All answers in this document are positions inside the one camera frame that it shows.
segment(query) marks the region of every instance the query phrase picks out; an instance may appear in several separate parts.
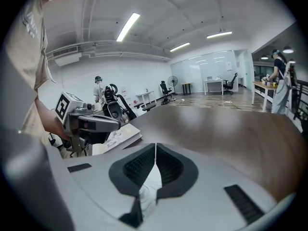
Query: hand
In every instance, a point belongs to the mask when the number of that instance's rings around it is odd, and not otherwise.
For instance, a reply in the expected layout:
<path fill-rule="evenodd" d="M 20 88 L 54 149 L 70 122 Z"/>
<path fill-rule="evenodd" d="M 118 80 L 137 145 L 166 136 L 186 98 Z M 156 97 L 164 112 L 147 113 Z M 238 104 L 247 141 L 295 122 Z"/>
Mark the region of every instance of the hand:
<path fill-rule="evenodd" d="M 65 139 L 67 141 L 70 141 L 70 137 L 68 137 L 63 129 L 62 123 L 61 121 L 56 117 L 55 118 L 55 127 L 54 127 L 55 131 L 56 131 L 56 135 L 58 135 L 59 137 L 61 137 L 62 139 Z"/>

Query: backpack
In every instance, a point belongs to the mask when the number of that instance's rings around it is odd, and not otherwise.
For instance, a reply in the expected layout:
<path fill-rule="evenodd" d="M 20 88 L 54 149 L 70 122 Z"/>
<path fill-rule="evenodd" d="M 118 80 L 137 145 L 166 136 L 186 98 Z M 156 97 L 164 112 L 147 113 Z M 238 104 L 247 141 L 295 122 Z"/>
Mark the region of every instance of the backpack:
<path fill-rule="evenodd" d="M 285 84 L 288 87 L 292 87 L 292 83 L 291 83 L 291 76 L 290 76 L 290 62 L 288 62 L 288 64 L 285 66 L 285 71 L 284 71 L 284 75 L 282 74 L 282 72 L 279 69 L 279 72 L 282 76 L 282 78 L 284 79 Z"/>

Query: black office chair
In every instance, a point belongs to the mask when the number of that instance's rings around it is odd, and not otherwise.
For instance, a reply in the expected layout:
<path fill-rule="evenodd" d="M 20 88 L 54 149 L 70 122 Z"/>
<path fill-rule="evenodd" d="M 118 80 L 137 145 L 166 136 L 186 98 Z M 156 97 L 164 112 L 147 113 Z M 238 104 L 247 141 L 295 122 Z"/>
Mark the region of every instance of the black office chair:
<path fill-rule="evenodd" d="M 172 94 L 169 94 L 170 92 L 172 92 L 171 88 L 169 88 L 169 90 L 167 89 L 166 83 L 162 80 L 162 83 L 160 84 L 160 87 L 163 90 L 163 94 L 167 97 L 170 96 L 172 97 Z"/>
<path fill-rule="evenodd" d="M 228 85 L 228 81 L 225 80 L 226 84 L 224 84 L 223 87 L 224 87 L 226 90 L 223 92 L 223 94 L 225 94 L 225 93 L 230 93 L 231 95 L 233 95 L 233 91 L 230 91 L 230 90 L 233 89 L 234 81 L 235 81 L 235 78 L 236 78 L 237 76 L 238 76 L 238 74 L 236 73 L 236 74 L 234 75 L 234 78 L 233 78 L 233 80 L 231 81 L 231 84 L 230 84 L 230 85 Z"/>

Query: wooden table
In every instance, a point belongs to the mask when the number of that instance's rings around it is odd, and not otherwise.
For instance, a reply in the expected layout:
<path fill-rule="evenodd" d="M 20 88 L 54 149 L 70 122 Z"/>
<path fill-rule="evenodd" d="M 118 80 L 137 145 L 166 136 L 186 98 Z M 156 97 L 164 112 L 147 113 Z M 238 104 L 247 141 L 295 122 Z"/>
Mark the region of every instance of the wooden table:
<path fill-rule="evenodd" d="M 160 142 L 213 156 L 259 183 L 279 201 L 296 191 L 307 143 L 284 115 L 159 106 L 132 120 L 140 143 Z"/>
<path fill-rule="evenodd" d="M 187 93 L 187 85 L 189 86 L 189 94 L 191 94 L 191 84 L 193 84 L 193 82 L 179 84 L 180 86 L 183 86 L 183 95 L 188 94 L 188 93 Z"/>
<path fill-rule="evenodd" d="M 263 85 L 262 82 L 260 81 L 254 81 L 253 82 L 253 90 L 252 90 L 252 101 L 251 104 L 255 103 L 255 86 L 261 87 L 265 89 L 265 96 L 264 96 L 264 102 L 263 102 L 263 108 L 262 108 L 262 112 L 266 112 L 266 104 L 267 104 L 267 100 L 268 100 L 268 93 L 269 90 L 273 90 L 274 91 L 274 97 L 275 97 L 275 93 L 277 90 L 277 87 L 268 87 L 266 85 Z"/>

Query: fluorescent light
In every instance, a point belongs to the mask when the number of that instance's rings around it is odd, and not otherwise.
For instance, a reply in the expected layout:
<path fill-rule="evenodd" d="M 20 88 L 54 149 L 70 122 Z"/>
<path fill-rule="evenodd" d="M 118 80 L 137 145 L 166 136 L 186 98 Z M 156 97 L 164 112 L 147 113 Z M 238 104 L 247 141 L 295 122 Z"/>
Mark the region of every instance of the fluorescent light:
<path fill-rule="evenodd" d="M 180 49 L 180 48 L 182 48 L 182 47 L 185 47 L 185 46 L 187 46 L 187 45 L 190 45 L 190 43 L 186 43 L 186 44 L 180 45 L 180 46 L 178 46 L 178 47 L 176 47 L 176 48 L 170 50 L 170 52 L 176 51 L 176 50 L 178 50 L 178 49 Z"/>
<path fill-rule="evenodd" d="M 211 39 L 211 38 L 214 38 L 214 37 L 224 36 L 224 35 L 228 35 L 228 34 L 232 34 L 232 32 L 217 33 L 217 34 L 214 34 L 214 35 L 207 36 L 207 38 Z"/>
<path fill-rule="evenodd" d="M 262 55 L 261 59 L 262 59 L 262 60 L 267 60 L 268 57 L 267 57 L 266 55 Z"/>
<path fill-rule="evenodd" d="M 197 57 L 201 57 L 201 56 L 195 56 L 195 57 L 190 58 L 189 60 L 194 59 L 194 58 L 197 58 Z"/>
<path fill-rule="evenodd" d="M 294 50 L 290 46 L 286 46 L 283 49 L 283 53 L 290 54 L 290 53 L 293 53 L 293 52 L 294 52 Z"/>
<path fill-rule="evenodd" d="M 140 14 L 133 13 L 132 16 L 129 18 L 129 20 L 126 22 L 125 26 L 122 29 L 122 32 L 120 33 L 119 37 L 117 38 L 117 42 L 122 42 L 128 31 L 131 29 L 131 27 L 135 24 L 135 22 L 140 17 Z"/>

